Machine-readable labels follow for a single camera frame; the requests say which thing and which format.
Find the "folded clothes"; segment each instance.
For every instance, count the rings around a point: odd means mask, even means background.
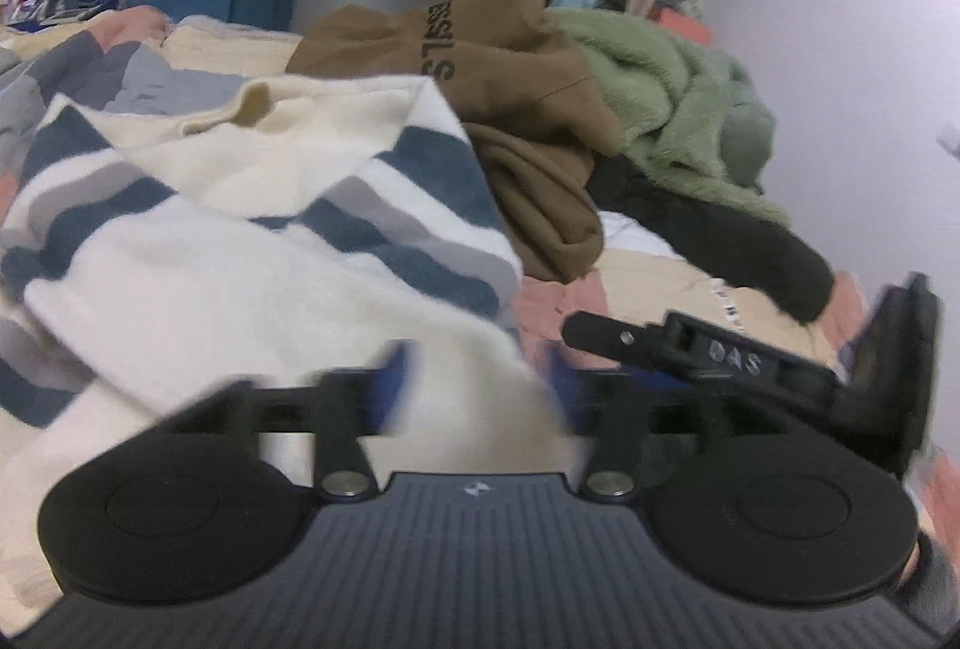
[[[759,289],[798,322],[827,307],[829,265],[779,224],[665,191],[622,155],[598,159],[587,190],[599,208],[637,220],[709,275]]]
[[[541,374],[546,368],[544,347],[549,342],[559,342],[566,360],[577,369],[589,371],[617,366],[616,362],[604,357],[568,347],[560,336],[563,321],[578,311],[599,316],[610,315],[607,295],[596,270],[568,284],[524,277],[520,294],[512,303],[512,310],[517,320],[517,330],[520,331],[523,355]]]
[[[622,128],[544,0],[453,0],[395,16],[341,8],[304,37],[287,72],[433,76],[525,275],[571,281],[593,266],[603,234],[584,184],[593,152],[616,154]]]
[[[378,478],[574,464],[491,320],[520,261],[432,80],[164,66],[82,32],[0,94],[7,635],[59,597],[37,542],[51,486],[238,376],[298,385],[409,339],[392,434],[367,446]]]
[[[755,190],[773,152],[775,120],[738,62],[645,18],[608,10],[553,13],[583,47],[621,120],[624,154],[656,185],[789,223]]]

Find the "logo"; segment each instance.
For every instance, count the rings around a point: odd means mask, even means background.
[[[760,355],[741,351],[735,345],[729,349],[719,341],[710,342],[710,358],[716,363],[726,363],[738,371],[747,371],[750,375],[760,375]]]
[[[433,51],[439,51],[436,56],[447,56],[453,48],[453,22],[450,20],[450,3],[440,2],[426,8],[426,34],[421,45],[421,75],[432,76],[436,82],[450,80],[456,72],[456,67],[449,58],[433,61]]]
[[[472,483],[464,486],[464,492],[466,492],[470,497],[474,497],[479,500],[485,494],[489,494],[493,491],[493,487],[490,484],[484,484],[482,481],[473,481]]]

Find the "striped blanket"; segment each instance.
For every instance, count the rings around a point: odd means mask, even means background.
[[[59,595],[50,486],[239,375],[291,385],[411,339],[379,476],[563,470],[493,323],[520,262],[431,80],[174,71],[84,32],[0,93],[0,128],[0,629]]]

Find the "clothing tag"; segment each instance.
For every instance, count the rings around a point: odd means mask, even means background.
[[[717,299],[720,301],[720,306],[723,308],[724,315],[727,317],[728,322],[736,328],[737,332],[746,335],[747,328],[740,320],[740,313],[736,309],[736,304],[733,304],[733,300],[731,299],[723,278],[711,278],[710,291],[713,291],[713,294],[717,295]]]

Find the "white garment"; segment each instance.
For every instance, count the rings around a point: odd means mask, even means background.
[[[600,223],[603,224],[603,242],[605,248],[624,248],[626,251],[640,251],[652,256],[668,256],[680,259],[670,244],[647,227],[637,224],[634,219],[622,213],[610,210],[600,211]]]
[[[158,52],[175,70],[269,77],[283,74],[300,41],[301,36],[291,32],[188,15],[172,27]]]
[[[302,208],[358,159],[395,149],[404,128],[467,144],[432,80],[286,76],[245,88],[248,97],[266,89],[275,99],[249,99],[243,110],[234,104],[224,109],[234,111],[232,118],[219,121],[212,113],[119,118],[79,109],[63,96],[47,112],[39,138],[79,111],[112,147],[74,149],[35,173],[3,224],[9,251],[10,241],[37,238],[35,205],[51,192],[76,191],[87,202],[109,195],[117,203],[127,189],[104,188],[104,177],[128,171],[133,160],[154,177],[146,181],[151,190],[159,179],[179,193],[150,208],[120,209],[83,239],[61,275],[34,275],[24,287],[27,311],[95,377],[49,426],[20,430],[16,448],[0,459],[0,630],[7,635],[59,598],[37,542],[37,511],[51,486],[235,376],[301,385],[316,371],[376,363],[389,342],[409,339],[414,368],[392,434],[366,441],[381,483],[394,470],[574,465],[576,443],[563,435],[549,393],[506,332],[419,294],[372,254],[340,253],[301,224],[268,229],[243,218],[264,208]],[[269,107],[258,119],[257,106]],[[317,154],[320,135],[328,139],[325,157]],[[376,187],[373,174],[362,174]],[[83,181],[100,188],[83,193],[75,186]],[[440,235],[446,241],[479,245],[484,228],[458,226],[441,200],[410,186],[401,195],[426,229],[452,224]],[[487,232],[494,233],[483,238],[490,261],[514,264],[519,273],[502,233]],[[51,227],[48,242],[56,234]]]

